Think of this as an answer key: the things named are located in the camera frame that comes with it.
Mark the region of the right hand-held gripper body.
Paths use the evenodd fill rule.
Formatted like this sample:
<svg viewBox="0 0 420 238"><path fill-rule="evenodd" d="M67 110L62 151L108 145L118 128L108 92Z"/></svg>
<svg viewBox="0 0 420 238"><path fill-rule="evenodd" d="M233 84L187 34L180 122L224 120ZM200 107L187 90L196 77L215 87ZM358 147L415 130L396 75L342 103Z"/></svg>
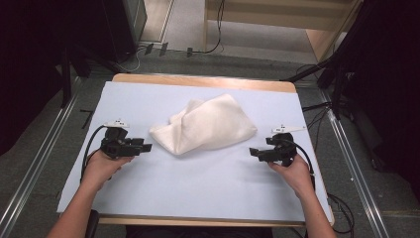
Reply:
<svg viewBox="0 0 420 238"><path fill-rule="evenodd" d="M291 133L304 129L305 127L284 125L272 129L271 138L279 139L281 143L279 146L273 146L272 151L268 153L268 160L270 162L281 162L283 166L289 167L297 154L297 144L294 142Z"/></svg>

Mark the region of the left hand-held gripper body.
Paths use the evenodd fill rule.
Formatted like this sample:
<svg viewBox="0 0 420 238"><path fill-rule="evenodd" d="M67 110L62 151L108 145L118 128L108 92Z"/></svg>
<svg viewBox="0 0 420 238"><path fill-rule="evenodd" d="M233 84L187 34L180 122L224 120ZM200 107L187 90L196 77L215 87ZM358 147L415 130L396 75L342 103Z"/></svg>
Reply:
<svg viewBox="0 0 420 238"><path fill-rule="evenodd" d="M129 145L127 143L129 125L121 120L115 120L105 123L105 136L101 141L100 149L111 159L119 157L133 157L139 154L135 153L136 145Z"/></svg>

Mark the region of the white mesh cloth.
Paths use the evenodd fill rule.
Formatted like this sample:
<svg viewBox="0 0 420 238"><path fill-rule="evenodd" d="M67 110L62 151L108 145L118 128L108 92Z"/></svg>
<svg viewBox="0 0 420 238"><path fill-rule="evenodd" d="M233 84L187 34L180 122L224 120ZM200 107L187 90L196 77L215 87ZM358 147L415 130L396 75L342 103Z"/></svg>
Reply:
<svg viewBox="0 0 420 238"><path fill-rule="evenodd" d="M151 136L174 155L195 149L215 150L254 136L257 127L230 94L207 101L191 99L167 125L153 126Z"/></svg>

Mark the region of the person's left hand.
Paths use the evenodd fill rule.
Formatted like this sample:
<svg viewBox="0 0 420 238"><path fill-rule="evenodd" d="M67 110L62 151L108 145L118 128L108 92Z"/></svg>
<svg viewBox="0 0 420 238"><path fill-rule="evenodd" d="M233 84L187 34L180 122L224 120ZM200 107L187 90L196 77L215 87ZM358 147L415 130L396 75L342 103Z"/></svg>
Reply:
<svg viewBox="0 0 420 238"><path fill-rule="evenodd" d="M92 153L82 177L81 187L90 191L98 191L114 173L132 159L133 157L121 157L112 160L100 150Z"/></svg>

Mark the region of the person's right hand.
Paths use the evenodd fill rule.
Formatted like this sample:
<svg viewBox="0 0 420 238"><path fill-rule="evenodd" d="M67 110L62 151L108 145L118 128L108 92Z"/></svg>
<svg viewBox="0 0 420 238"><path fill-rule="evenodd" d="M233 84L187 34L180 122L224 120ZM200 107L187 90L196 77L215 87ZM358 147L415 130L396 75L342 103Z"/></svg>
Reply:
<svg viewBox="0 0 420 238"><path fill-rule="evenodd" d="M293 158L293 162L289 167L273 162L269 162L268 166L285 179L299 199L306 199L315 195L309 167L300 155L296 155Z"/></svg>

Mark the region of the black stand leg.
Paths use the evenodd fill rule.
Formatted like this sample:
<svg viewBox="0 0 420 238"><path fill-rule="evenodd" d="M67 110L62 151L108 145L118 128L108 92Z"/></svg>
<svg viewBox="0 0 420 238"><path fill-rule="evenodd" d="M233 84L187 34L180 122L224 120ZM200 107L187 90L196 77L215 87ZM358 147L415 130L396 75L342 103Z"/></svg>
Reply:
<svg viewBox="0 0 420 238"><path fill-rule="evenodd" d="M310 64L308 68L302 71L297 70L293 76L285 78L284 81L294 83L310 74L313 74L321 69L326 68L331 63L331 61L331 59L325 59L316 64Z"/></svg>

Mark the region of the person's dark clothing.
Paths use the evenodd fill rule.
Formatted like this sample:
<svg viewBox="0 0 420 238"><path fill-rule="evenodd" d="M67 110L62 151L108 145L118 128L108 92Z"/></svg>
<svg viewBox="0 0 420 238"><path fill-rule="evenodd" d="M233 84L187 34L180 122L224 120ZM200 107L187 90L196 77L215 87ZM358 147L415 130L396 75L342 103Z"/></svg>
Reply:
<svg viewBox="0 0 420 238"><path fill-rule="evenodd" d="M127 225L126 238L273 238L270 228Z"/></svg>

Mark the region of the black curtain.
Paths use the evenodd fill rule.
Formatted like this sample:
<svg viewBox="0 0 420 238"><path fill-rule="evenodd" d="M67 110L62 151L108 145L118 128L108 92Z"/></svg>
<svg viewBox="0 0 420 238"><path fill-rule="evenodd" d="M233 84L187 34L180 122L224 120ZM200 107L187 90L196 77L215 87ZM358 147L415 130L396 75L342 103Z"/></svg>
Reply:
<svg viewBox="0 0 420 238"><path fill-rule="evenodd" d="M128 27L122 0L0 0L0 156L7 153L60 91L70 96L73 64L118 61L117 30Z"/></svg>
<svg viewBox="0 0 420 238"><path fill-rule="evenodd" d="M420 201L420 0L364 0L336 56L375 166Z"/></svg>

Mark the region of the wooden shelf unit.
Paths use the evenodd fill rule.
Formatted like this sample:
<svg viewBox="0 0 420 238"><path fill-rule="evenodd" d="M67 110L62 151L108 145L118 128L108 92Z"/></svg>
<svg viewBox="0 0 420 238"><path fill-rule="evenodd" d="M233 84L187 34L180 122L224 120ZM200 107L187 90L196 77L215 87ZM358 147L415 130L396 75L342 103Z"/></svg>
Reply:
<svg viewBox="0 0 420 238"><path fill-rule="evenodd" d="M226 0L227 22L305 29L317 61L353 26L364 0Z"/></svg>

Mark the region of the metal floor rail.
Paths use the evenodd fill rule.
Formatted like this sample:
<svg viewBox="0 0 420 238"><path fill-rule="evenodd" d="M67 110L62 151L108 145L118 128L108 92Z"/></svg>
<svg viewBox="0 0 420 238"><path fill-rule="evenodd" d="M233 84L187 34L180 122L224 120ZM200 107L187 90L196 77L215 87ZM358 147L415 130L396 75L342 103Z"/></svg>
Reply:
<svg viewBox="0 0 420 238"><path fill-rule="evenodd" d="M316 153L327 192L344 209L334 205L337 224L349 222L351 238L390 238L345 129L329 107L318 130Z"/></svg>
<svg viewBox="0 0 420 238"><path fill-rule="evenodd" d="M8 238L17 219L20 216L34 186L37 182L41 172L44 169L46 162L53 150L53 147L64 127L71 110L74 107L75 101L79 95L80 88L85 82L84 78L77 76L71 84L73 94L65 106L59 109L48 133L38 149L35 157L24 177L22 178L18 188L14 192L10 201L7 203L6 209L0 219L0 238Z"/></svg>

